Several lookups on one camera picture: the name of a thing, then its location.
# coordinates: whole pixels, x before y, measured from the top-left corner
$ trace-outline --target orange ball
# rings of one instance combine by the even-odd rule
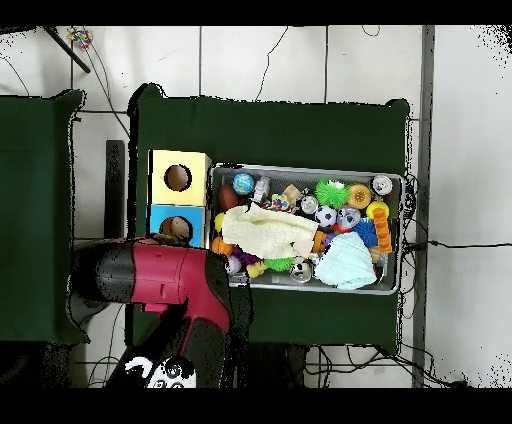
[[[218,253],[219,255],[229,256],[233,250],[232,244],[224,243],[221,236],[215,237],[212,241],[212,252]]]

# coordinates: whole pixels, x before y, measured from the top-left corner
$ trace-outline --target blue block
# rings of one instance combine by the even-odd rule
[[[151,205],[149,231],[158,233],[160,224],[165,219],[171,216],[179,216],[192,224],[192,239],[189,245],[192,247],[204,247],[204,213],[204,208],[195,206]]]

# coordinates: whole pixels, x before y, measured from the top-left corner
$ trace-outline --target soccer ball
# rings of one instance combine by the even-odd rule
[[[320,206],[315,212],[315,221],[322,228],[327,228],[336,223],[337,213],[328,206]]]

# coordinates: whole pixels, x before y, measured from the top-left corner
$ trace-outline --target dark green cloth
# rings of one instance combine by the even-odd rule
[[[65,304],[70,118],[82,98],[0,96],[0,340],[84,341]]]
[[[214,162],[405,172],[405,100],[376,106],[164,98],[150,84],[130,105],[137,133],[138,234],[144,234],[149,149],[204,152]],[[397,294],[252,292],[251,342],[378,344],[395,351]],[[232,290],[235,310],[245,307],[246,294]],[[135,314],[135,339],[149,319]]]

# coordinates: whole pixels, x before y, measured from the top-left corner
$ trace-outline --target small ball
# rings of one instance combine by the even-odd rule
[[[233,190],[241,196],[254,190],[254,179],[249,174],[236,174],[233,178]]]

